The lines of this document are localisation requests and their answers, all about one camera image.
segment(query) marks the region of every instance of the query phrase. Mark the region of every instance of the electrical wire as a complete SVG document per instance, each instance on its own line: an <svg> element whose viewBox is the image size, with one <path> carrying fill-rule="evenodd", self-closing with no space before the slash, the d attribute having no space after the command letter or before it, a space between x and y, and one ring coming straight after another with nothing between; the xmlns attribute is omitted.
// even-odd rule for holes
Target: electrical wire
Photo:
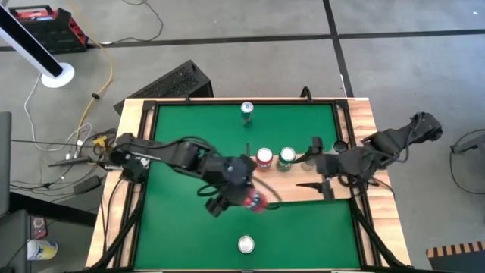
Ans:
<svg viewBox="0 0 485 273"><path fill-rule="evenodd" d="M108 238L107 238L107 235L108 235L108 226L109 226L109 212L111 211L111 201L113 201L113 196L114 196L114 193L116 192L116 189L118 188L118 185L120 185L121 181L123 181L122 179L120 179L116 185L114 185L114 188L113 188L113 191L111 191L111 195L109 196L109 201L108 201L108 207L107 207L107 212L106 212L106 232L105 232L105 238L103 240L103 249L106 249L107 246L108 246Z"/></svg>
<svg viewBox="0 0 485 273"><path fill-rule="evenodd" d="M370 179L370 181L374 182L373 184L371 184L371 185L373 185L373 186L381 186L381 187L385 187L385 188L386 188L386 189L388 189L388 190L389 190L391 193L393 193L394 198L396 198L396 194L394 193L393 188L392 188L391 186L389 186L388 184L384 183L384 181L382 181L382 180L380 180L380 179L377 179L377 178L375 178L375 177L372 177L372 178Z"/></svg>
<svg viewBox="0 0 485 273"><path fill-rule="evenodd" d="M37 189L37 187L22 187L22 186L18 186L18 185L14 185L14 184L11 184L10 186L14 189L14 190L22 190L22 191L30 191L32 193L37 193L37 194L42 194L44 196L62 196L62 195L69 195L69 194L73 194L73 193L58 193L58 194L47 194L45 192L52 192L54 190L63 190L65 188L68 188L68 187L71 187L73 186L74 184L76 183L79 183L81 181L84 181L86 179L86 177L88 177L89 175L91 175L92 173L94 173L94 171L96 170L98 166L94 166L93 168L91 168L86 174L84 174L82 177L74 180L74 181L71 181L71 182L63 182L62 184L64 186L62 187L59 187L59 188L50 188L51 185L53 184L56 184L59 180L61 180L61 178L58 178L57 180L53 181L53 182L50 182L50 183L47 183L47 184L43 184L42 187L44 187L45 189L42 189L42 187L40 187L39 189Z"/></svg>
<svg viewBox="0 0 485 273"><path fill-rule="evenodd" d="M72 167L73 167L73 165L69 166L67 168L67 170L63 174L61 174L59 176L58 179L56 179L56 180L54 180L52 182L48 182L47 184L66 184L66 183L70 183L70 182L61 182L61 183L59 183L59 181L64 179L64 176L72 169ZM33 184L32 182L24 182L24 181L20 181L20 180L13 180L11 182L20 183L20 184L30 184L30 185Z"/></svg>
<svg viewBox="0 0 485 273"><path fill-rule="evenodd" d="M143 0L143 1L142 1L142 2L140 2L140 3L130 3L130 2L128 2L128 1L126 1L126 0L123 0L123 2L127 3L128 5L143 5L143 4L145 4L147 1L148 1L148 0Z"/></svg>
<svg viewBox="0 0 485 273"><path fill-rule="evenodd" d="M35 143L36 147L38 149L41 149L42 151L46 151L46 152L55 152L55 151L58 151L62 148L64 148L66 146L66 143L69 143L70 139L73 137L73 135L75 133L78 133L79 130L82 128L82 127L78 127L77 130L75 130L66 140L65 143L63 143L60 147L56 148L56 149L45 149L45 148L42 148L41 146L39 146L37 144L37 140L36 140L36 127L35 127L35 124L33 123L33 120L32 120L32 117L30 116L30 112L29 112L29 102L30 100L33 98L33 96L35 95L36 91L37 91L37 86L39 85L39 80L40 80L40 77L42 76L42 73L39 73L39 76L37 77L37 80L35 82L35 84L33 85L32 87L32 90L30 90L30 93L27 97L27 99L25 100L25 102L23 103L23 110L25 111L25 113L27 114L27 117L29 118L29 122L30 122L30 131L31 131L31 134L32 134L32 139L33 139L33 142ZM91 124L85 124L87 126L89 126L90 130L92 130L92 125Z"/></svg>
<svg viewBox="0 0 485 273"><path fill-rule="evenodd" d="M116 149L119 149L120 147L122 146L125 146L125 145L130 145L130 146L137 146L137 147L142 147L142 148L147 148L147 149L160 149L160 148L167 148L169 146L172 146L172 145L175 145L175 144L178 144L178 143L181 143L183 142L184 140L197 140L199 143L202 143L206 146L208 146L209 148L211 148L213 151L214 151L214 154L215 155L221 155L213 145L211 145L207 140L204 140L203 138L199 137L199 136L183 136L181 138L178 138L176 140L172 140L170 141L169 143L165 143L165 144L159 144L159 145L143 145L143 144L138 144L138 143L121 143L119 145L116 145L113 150L116 150Z"/></svg>
<svg viewBox="0 0 485 273"><path fill-rule="evenodd" d="M453 146L457 146L465 137L468 137L469 135L471 135L473 133L483 132L483 131L485 131L485 129L473 130L473 131L471 131L469 133L466 133L463 136L461 136L460 138L458 138L458 140L456 140L456 142L455 142L455 144L453 144ZM476 194L476 195L484 195L485 192L479 193L479 192L474 192L474 191L471 191L471 190L467 190L462 185L460 185L458 183L458 181L456 180L456 177L455 177L455 173L453 172L453 160L452 160L452 157L453 157L453 151L450 150L449 151L449 172L452 175L453 183L455 183L458 188L460 188L461 190L463 190L463 191L465 191L467 193Z"/></svg>
<svg viewBox="0 0 485 273"><path fill-rule="evenodd" d="M83 26L85 28L87 28L87 30L89 31L89 33L91 34L89 39L91 41L93 41L102 51L103 53L105 53L105 56L106 58L108 59L108 62L109 62L109 66L110 66L110 73L109 73L109 78L108 80L106 81L106 83L101 87L101 89L98 90L98 92L96 92L96 94L92 94L92 98L91 100L89 100L89 103L88 105L86 106L86 108L84 109L84 112L83 114L81 115L81 119L79 121L79 124L77 125L77 128L79 130L79 128L81 128L81 126L83 125L83 122L84 122L84 119L86 118L87 116L87 113L89 111L89 109L91 108L93 102L96 100L96 97L100 98L102 95L103 95L103 92L108 88L108 86L111 84L111 81L113 80L113 70L114 70L114 65L113 65L113 60L111 59L111 56L109 55L108 51L102 46L100 45L98 42L96 42L94 39L93 39L93 36L92 34L94 33L89 25L89 23L87 22L87 20L84 20L84 17L83 15L79 12L79 9L77 8L77 6L71 2L70 0L67 0L67 3L69 4L70 8L73 9L74 13L76 14L76 16L78 16L78 19L80 19L80 21L82 22Z"/></svg>
<svg viewBox="0 0 485 273"><path fill-rule="evenodd" d="M64 146L79 146L73 143L56 143L56 142L46 142L46 141L32 141L32 140L10 140L14 143L36 143L36 144L50 144L50 145L64 145ZM94 148L94 146L84 146L85 148Z"/></svg>
<svg viewBox="0 0 485 273"><path fill-rule="evenodd" d="M123 0L123 2L127 3L128 5L143 5L143 4L145 4L147 7L149 7L150 10L152 10L153 14L157 17L158 22L160 22L160 28L158 29L158 33L155 36L153 36L150 39L138 39L138 38L135 38L135 37L127 37L127 38L119 39L119 40L114 41L114 42L103 42L102 45L111 46L115 43L123 42L123 41L126 41L126 40L135 40L137 42L151 42L154 39L157 39L161 35L161 32L164 29L164 21L160 18L158 13L152 8L152 6L147 1L148 0L143 0L140 3L130 3L126 0Z"/></svg>
<svg viewBox="0 0 485 273"><path fill-rule="evenodd" d="M283 201L281 199L280 194L276 190L274 190L272 187L270 187L270 185L266 184L262 179L257 178L254 175L252 176L252 179L254 181L258 182L263 187L265 187L267 190L269 190L270 193L278 200L279 203L281 203ZM279 208L279 206L267 206L266 207L266 209L270 209L270 210L275 210L275 209L278 209L278 208Z"/></svg>
<svg viewBox="0 0 485 273"><path fill-rule="evenodd" d="M107 236L107 230L106 230L106 221L105 221L105 208L103 205L103 196L101 196L101 220L103 223L103 254L106 253L106 236Z"/></svg>
<svg viewBox="0 0 485 273"><path fill-rule="evenodd" d="M209 196L214 196L216 195L217 193L219 193L219 189L217 187L219 186L223 186L227 183L223 182L223 183L217 183L217 184L206 184L202 187L200 187L198 190L197 190L197 196L199 197L209 197ZM204 191L205 189L208 189L209 187L214 187L215 190L211 191L211 192L208 192L208 193L203 193L202 191Z"/></svg>

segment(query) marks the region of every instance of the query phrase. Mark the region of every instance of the yellow cable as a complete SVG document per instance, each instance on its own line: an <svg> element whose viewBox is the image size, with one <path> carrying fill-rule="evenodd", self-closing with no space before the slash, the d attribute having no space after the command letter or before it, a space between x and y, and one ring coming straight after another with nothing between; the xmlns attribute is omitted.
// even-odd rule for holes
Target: yellow cable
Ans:
<svg viewBox="0 0 485 273"><path fill-rule="evenodd" d="M98 42L96 42L94 39L93 39L93 36L92 34L94 33L92 30L91 30L91 27L89 27L89 24L87 23L86 20L84 20L84 17L83 15L81 15L81 13L79 12L79 10L77 9L77 6L71 2L70 0L67 0L67 3L69 4L70 8L73 9L74 13L76 14L76 16L80 19L80 21L83 23L83 26L85 28L87 28L88 32L91 34L89 35L89 39L91 41L93 41L105 54L106 54L106 58L108 59L109 61L109 66L110 66L110 74L109 74L109 78L108 80L106 81L105 85L103 85L101 87L101 89L96 92L97 95L100 95L108 88L108 86L110 85L111 81L113 80L113 60L111 59L108 51L102 46L100 45ZM89 109L91 108L91 105L92 103L95 101L95 98L91 98L91 100L89 101L88 105L86 106L86 108L84 109L84 113L83 115L81 116L81 120L79 121L79 125L77 126L77 128L81 128L81 126L83 125L83 122L84 122L84 119L86 118L86 115L89 111Z"/></svg>

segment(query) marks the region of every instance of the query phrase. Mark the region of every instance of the can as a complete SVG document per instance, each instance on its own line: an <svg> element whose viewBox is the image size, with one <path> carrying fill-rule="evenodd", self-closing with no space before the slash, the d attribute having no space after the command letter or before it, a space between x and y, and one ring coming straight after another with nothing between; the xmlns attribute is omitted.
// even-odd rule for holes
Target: can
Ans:
<svg viewBox="0 0 485 273"><path fill-rule="evenodd" d="M256 154L256 164L259 171L267 171L271 168L271 162L273 161L273 153L268 148L261 148Z"/></svg>
<svg viewBox="0 0 485 273"><path fill-rule="evenodd" d="M250 236L244 235L237 242L237 248L243 254L250 254L255 248L255 241Z"/></svg>
<svg viewBox="0 0 485 273"><path fill-rule="evenodd" d="M268 206L268 200L259 190L251 189L242 205L253 212L262 212Z"/></svg>
<svg viewBox="0 0 485 273"><path fill-rule="evenodd" d="M254 109L255 106L251 102L243 102L241 104L242 124L244 126L249 126L251 124L252 112Z"/></svg>
<svg viewBox="0 0 485 273"><path fill-rule="evenodd" d="M291 169L291 164L296 158L296 153L294 149L285 147L281 149L280 155L278 156L278 163L276 168L278 171L289 171Z"/></svg>
<svg viewBox="0 0 485 273"><path fill-rule="evenodd" d="M47 240L29 240L27 242L27 260L39 261L54 258L58 252L58 244Z"/></svg>

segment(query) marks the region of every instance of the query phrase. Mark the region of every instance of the black box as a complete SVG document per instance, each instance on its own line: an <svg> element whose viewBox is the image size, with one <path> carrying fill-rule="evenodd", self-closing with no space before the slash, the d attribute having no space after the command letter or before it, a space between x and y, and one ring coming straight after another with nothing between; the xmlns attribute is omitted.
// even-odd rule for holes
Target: black box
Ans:
<svg viewBox="0 0 485 273"><path fill-rule="evenodd" d="M49 5L8 9L23 27L51 54L85 52L88 37L70 12Z"/></svg>
<svg viewBox="0 0 485 273"><path fill-rule="evenodd" d="M192 60L188 60L127 99L133 98L214 98L211 80ZM124 100L113 106L121 115Z"/></svg>

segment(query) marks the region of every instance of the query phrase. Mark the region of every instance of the cable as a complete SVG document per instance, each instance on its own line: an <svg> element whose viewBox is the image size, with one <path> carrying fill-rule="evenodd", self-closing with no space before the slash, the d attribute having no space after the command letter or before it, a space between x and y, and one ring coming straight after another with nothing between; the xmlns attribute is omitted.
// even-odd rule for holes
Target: cable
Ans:
<svg viewBox="0 0 485 273"><path fill-rule="evenodd" d="M83 15L79 12L77 6L75 4L73 4L73 2L71 2L70 0L67 0L67 3L69 4L70 8L73 9L74 13L76 13L76 16L78 16L78 18L80 19L80 21L82 22L83 26L85 28L88 29L89 33L90 34L93 34L94 32L91 30L91 27L89 26L89 24L87 23L86 20L84 20L84 17ZM84 119L86 118L86 115L89 111L89 109L91 108L91 105L93 104L93 102L95 101L95 99L99 99L102 95L102 93L108 88L108 86L111 84L111 81L113 80L113 60L111 59L111 56L109 55L108 51L102 46L100 45L98 42L96 42L93 38L92 38L92 35L90 36L89 38L91 41L93 41L102 51L103 53L105 53L106 55L106 58L108 59L108 62L109 62L109 66L110 66L110 74L109 74L109 78L108 80L106 81L106 83L101 87L101 89L99 89L98 92L96 92L95 94L93 93L92 94L92 98L91 100L89 101L88 105L86 106L86 108L84 109L84 113L83 115L81 115L81 119L79 121L79 125L77 125L78 127L78 130L79 128L81 128L81 126L83 125L83 122L84 122Z"/></svg>
<svg viewBox="0 0 485 273"><path fill-rule="evenodd" d="M29 105L29 101L30 99L33 97L33 95L35 95L36 93L36 90L37 90L37 86L39 85L39 80L40 80L40 77L42 76L42 73L39 73L39 76L37 77L37 80L36 80L36 83L34 84L32 90L30 91L27 99L25 100L25 103L23 104L23 110L25 111L25 113L27 114L27 117L29 118L29 122L30 122L30 131L32 133L32 138L33 138L33 142L36 144L36 147L41 149L42 151L46 151L46 152L54 152L54 151L58 151L62 148L64 148L66 146L66 143L69 142L69 140L73 137L73 135L77 132L79 132L79 130L81 129L81 127L77 128L77 130L75 130L66 140L66 142L59 148L56 148L56 149L44 149L42 148L41 146L39 146L37 144L37 141L36 141L36 128L35 128L35 125L33 123L33 120L32 120L32 117L30 116L30 113L29 113L29 109L28 109L28 105Z"/></svg>
<svg viewBox="0 0 485 273"><path fill-rule="evenodd" d="M394 198L396 198L396 194L394 193L393 188L391 186L389 186L388 184L384 183L384 181L382 181L380 179L377 179L375 177L372 177L370 180L373 181L373 182L375 182L375 184L370 183L371 185L373 185L373 186L382 186L382 187L387 188L388 190L390 190L391 193L393 193Z"/></svg>
<svg viewBox="0 0 485 273"><path fill-rule="evenodd" d="M131 40L135 40L137 42L151 42L154 39L157 39L161 35L162 30L164 29L164 21L161 20L161 18L158 15L158 13L152 8L152 6L147 1L148 0L143 0L140 3L130 3L130 2L127 2L126 0L123 0L123 2L127 3L128 5L143 5L143 4L145 4L147 7L149 7L150 10L152 10L152 12L155 14L155 16L157 17L158 21L160 22L160 28L158 29L158 33L155 36L153 36L150 39L138 39L138 38L135 38L135 37L127 37L127 38L119 39L119 40L114 41L114 42L103 42L102 45L104 45L104 46L111 46L111 45L113 45L115 43L123 42L123 41L130 40L130 39Z"/></svg>
<svg viewBox="0 0 485 273"><path fill-rule="evenodd" d="M263 187L265 187L267 190L270 191L271 194L273 194L274 197L276 197L276 199L278 200L278 202L282 202L283 200L281 199L281 196L280 194L274 190L272 187L270 187L270 185L266 184L263 180L257 178L256 176L253 175L252 179L256 182L258 182L260 185L262 185ZM278 209L279 206L267 206L266 209L270 209L270 210L275 210L275 209Z"/></svg>
<svg viewBox="0 0 485 273"><path fill-rule="evenodd" d="M172 145L175 145L175 144L178 144L178 143L181 143L183 142L184 140L197 140L199 141L200 143L203 143L204 145L208 146L209 148L213 149L214 150L214 154L215 155L221 155L216 149L214 146L212 146L207 140L204 140L203 138L199 137L199 136L183 136L181 138L178 138L176 140L172 140L170 141L169 143L165 143L165 144L159 144L159 145L152 145L152 146L148 146L148 145L143 145L143 144L138 144L138 143L122 143L120 145L117 145L113 148L113 150L116 150L122 146L125 146L125 145L130 145L130 146L138 146L138 147L142 147L142 148L147 148L147 149L160 149L160 148L166 148L166 147L169 147L169 146L172 146Z"/></svg>
<svg viewBox="0 0 485 273"><path fill-rule="evenodd" d="M477 133L477 132L482 132L482 131L485 131L485 129L478 129L478 130L473 130L469 133L466 133L464 134L463 136L461 136L460 138L458 138L458 140L456 140L455 144L453 144L453 146L457 146L460 141L462 141L465 137L468 137L469 135L473 134L473 133ZM485 192L483 193L478 193L478 192L474 192L474 191L471 191L471 190L467 190L465 189L464 187L462 187L458 181L456 180L456 177L455 177L455 174L453 173L453 163L452 163L452 156L453 156L453 151L450 150L449 151L449 172L451 173L452 175L452 179L453 179L453 182L456 184L456 186L460 189L462 189L463 191L467 192L467 193L470 193L470 194L476 194L476 195L484 195Z"/></svg>
<svg viewBox="0 0 485 273"><path fill-rule="evenodd" d="M61 174L58 179L56 179L52 182L49 182L49 183L52 183L52 184L56 183L57 184L60 180L63 180L64 175L66 175L72 169L72 167L73 167L73 165L69 166L69 168L67 168L67 170L63 174ZM12 182L20 183L20 184L33 184L33 183L29 183L29 182L23 182L23 181L20 181L20 180L13 180Z"/></svg>
<svg viewBox="0 0 485 273"><path fill-rule="evenodd" d="M111 135L110 137L108 137L106 139L106 142L107 144L110 146L114 143L114 141L116 140L116 135L117 135L117 129L115 128L111 128L111 129L108 129L104 132L101 132L101 133L95 133L93 134L92 136L86 138L86 141L87 140L95 140L96 138L98 137L101 137L101 136L108 136L108 135ZM80 153L79 155L81 156L83 154L83 148L87 148L88 146L84 146L86 144L86 141L83 142L83 144L80 146ZM92 151L95 155L99 155L95 150L101 146L98 146L98 145L94 145L94 146L91 146L92 147Z"/></svg>
<svg viewBox="0 0 485 273"><path fill-rule="evenodd" d="M128 2L128 1L126 1L126 0L123 0L123 2L127 3L128 5L143 5L143 4L145 4L147 1L148 1L148 0L143 0L143 1L142 1L142 2L140 2L140 3L130 3L130 2Z"/></svg>
<svg viewBox="0 0 485 273"><path fill-rule="evenodd" d="M106 236L107 236L107 230L106 230L106 222L105 222L105 208L103 205L103 196L101 196L101 219L103 223L103 254L106 253Z"/></svg>
<svg viewBox="0 0 485 273"><path fill-rule="evenodd" d="M10 140L15 143L36 143L36 144L51 144L51 145L64 145L64 146L78 146L73 143L56 143L56 142L46 142L46 141L32 141L32 140ZM85 148L94 148L94 146L84 146Z"/></svg>
<svg viewBox="0 0 485 273"><path fill-rule="evenodd" d="M106 212L106 235L108 235L108 226L109 226L109 212L111 210L111 201L113 201L113 196L114 196L114 193L116 192L116 189L118 188L118 185L121 183L121 181L123 181L122 179L120 179L116 185L114 185L114 188L113 188L113 191L111 192L111 195L109 196L109 201L108 201L108 211ZM104 239L104 242L103 242L103 249L106 249L106 246L108 245L108 238L107 236L105 235L105 239Z"/></svg>
<svg viewBox="0 0 485 273"><path fill-rule="evenodd" d="M80 181L83 181L86 177L88 177L89 175L91 175L94 170L97 168L98 166L94 166L93 168L91 168L86 174L84 174L81 178L79 179L76 179L74 181L71 181L71 182L63 182L63 184L66 184L65 186L62 186L62 187L59 187L59 188L55 188L55 189L51 189L49 188L52 184L56 184L61 178L58 178L57 180L53 181L53 182L49 182L47 183L48 186L45 186L46 184L43 184L42 187L46 187L46 189L42 189L42 187L40 187L39 189L36 189L36 187L34 188L29 188L29 187L21 187L21 186L18 186L18 185L13 185L11 184L10 186L13 187L15 190L23 190L23 191L30 191L30 192L33 192L33 193L38 193L38 194L42 194L42 195L45 195L45 196L60 196L60 195L68 195L68 194L71 194L71 193L59 193L59 194L54 194L54 195L51 195L51 194L46 194L46 193L43 193L45 191L53 191L53 190L63 190L67 187L71 187L72 185L74 185L75 183L78 183Z"/></svg>
<svg viewBox="0 0 485 273"><path fill-rule="evenodd" d="M199 197L209 197L209 196L214 196L216 195L217 193L219 193L219 189L217 187L219 186L223 186L225 185L226 183L223 182L223 183L217 183L217 184L206 184L202 187L200 187L198 190L197 190L197 196ZM211 191L211 192L208 192L208 193L203 193L202 191L209 188L209 187L214 187L215 190Z"/></svg>

